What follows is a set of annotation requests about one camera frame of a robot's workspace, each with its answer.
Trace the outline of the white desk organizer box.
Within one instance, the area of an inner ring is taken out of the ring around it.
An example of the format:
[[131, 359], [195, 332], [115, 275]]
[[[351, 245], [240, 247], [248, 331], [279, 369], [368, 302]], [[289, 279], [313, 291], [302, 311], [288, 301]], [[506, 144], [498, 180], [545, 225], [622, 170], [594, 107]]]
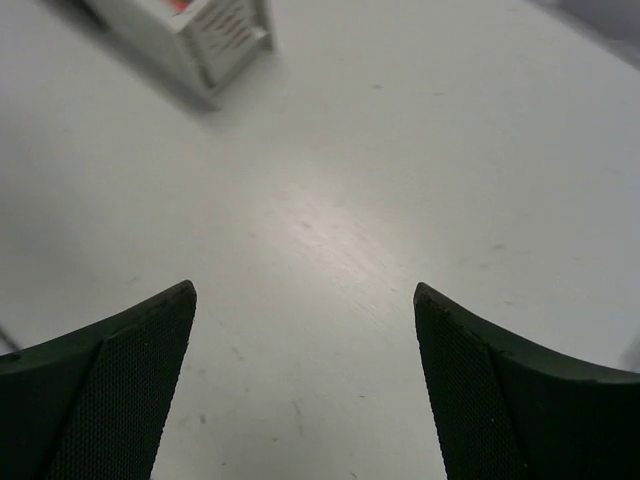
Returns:
[[256, 57], [275, 48], [268, 1], [196, 0], [183, 12], [168, 1], [74, 1], [120, 59], [200, 110]]

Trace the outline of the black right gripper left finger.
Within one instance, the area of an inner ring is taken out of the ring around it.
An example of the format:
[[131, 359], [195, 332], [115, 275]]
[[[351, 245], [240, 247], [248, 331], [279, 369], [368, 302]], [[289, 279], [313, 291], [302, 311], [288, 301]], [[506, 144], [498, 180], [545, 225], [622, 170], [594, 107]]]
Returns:
[[151, 478], [196, 304], [184, 280], [2, 355], [2, 478]]

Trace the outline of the orange-pink highlighter pen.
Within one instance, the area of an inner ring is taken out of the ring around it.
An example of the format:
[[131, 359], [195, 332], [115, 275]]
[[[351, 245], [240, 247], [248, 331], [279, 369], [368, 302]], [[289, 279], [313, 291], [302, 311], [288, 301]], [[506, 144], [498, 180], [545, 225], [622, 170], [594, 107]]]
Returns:
[[193, 3], [193, 0], [168, 0], [168, 3], [176, 12], [183, 12]]

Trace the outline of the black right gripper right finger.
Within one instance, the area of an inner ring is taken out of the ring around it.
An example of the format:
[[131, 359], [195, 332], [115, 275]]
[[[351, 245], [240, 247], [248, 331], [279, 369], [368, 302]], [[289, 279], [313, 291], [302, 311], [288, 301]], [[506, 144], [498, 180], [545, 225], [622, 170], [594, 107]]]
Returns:
[[543, 347], [425, 283], [413, 303], [447, 478], [638, 478], [638, 374]]

